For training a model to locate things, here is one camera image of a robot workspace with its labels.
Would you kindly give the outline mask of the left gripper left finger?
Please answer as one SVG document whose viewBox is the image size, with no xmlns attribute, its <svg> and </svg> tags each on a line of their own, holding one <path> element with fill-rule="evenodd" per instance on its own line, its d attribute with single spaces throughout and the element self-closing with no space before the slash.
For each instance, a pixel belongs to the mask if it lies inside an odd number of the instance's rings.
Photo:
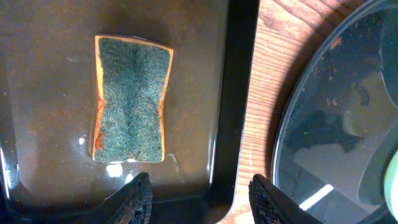
<svg viewBox="0 0 398 224">
<path fill-rule="evenodd" d="M 83 223 L 148 224 L 152 210 L 149 174 L 142 172 L 83 217 Z"/>
</svg>

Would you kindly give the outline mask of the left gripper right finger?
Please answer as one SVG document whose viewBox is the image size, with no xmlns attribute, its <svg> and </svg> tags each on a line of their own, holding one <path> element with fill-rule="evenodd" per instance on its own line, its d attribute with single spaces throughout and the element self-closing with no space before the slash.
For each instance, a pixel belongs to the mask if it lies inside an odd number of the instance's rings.
<svg viewBox="0 0 398 224">
<path fill-rule="evenodd" d="M 261 174 L 250 181 L 249 202 L 255 224 L 322 224 Z"/>
</svg>

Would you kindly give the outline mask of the light blue plate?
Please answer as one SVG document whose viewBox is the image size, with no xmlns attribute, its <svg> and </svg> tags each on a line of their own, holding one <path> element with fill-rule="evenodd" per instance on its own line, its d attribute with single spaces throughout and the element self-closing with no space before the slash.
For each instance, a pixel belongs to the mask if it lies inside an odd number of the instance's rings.
<svg viewBox="0 0 398 224">
<path fill-rule="evenodd" d="M 393 155 L 384 176 L 384 198 L 392 216 L 398 219 L 398 154 Z"/>
</svg>

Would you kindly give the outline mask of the orange green scrub sponge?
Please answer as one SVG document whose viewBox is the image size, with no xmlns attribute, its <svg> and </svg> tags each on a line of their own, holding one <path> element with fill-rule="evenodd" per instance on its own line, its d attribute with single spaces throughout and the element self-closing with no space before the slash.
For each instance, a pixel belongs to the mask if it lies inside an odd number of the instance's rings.
<svg viewBox="0 0 398 224">
<path fill-rule="evenodd" d="M 95 36 L 94 161 L 164 160 L 164 102 L 173 57 L 170 47 L 142 38 Z"/>
</svg>

